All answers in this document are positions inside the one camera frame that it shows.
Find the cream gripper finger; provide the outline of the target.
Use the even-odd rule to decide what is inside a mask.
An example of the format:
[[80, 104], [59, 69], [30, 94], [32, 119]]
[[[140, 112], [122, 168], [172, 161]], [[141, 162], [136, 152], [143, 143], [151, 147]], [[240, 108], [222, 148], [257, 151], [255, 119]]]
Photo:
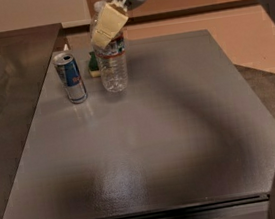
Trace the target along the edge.
[[91, 43], [103, 49], [116, 37], [128, 21], [126, 0], [94, 3]]

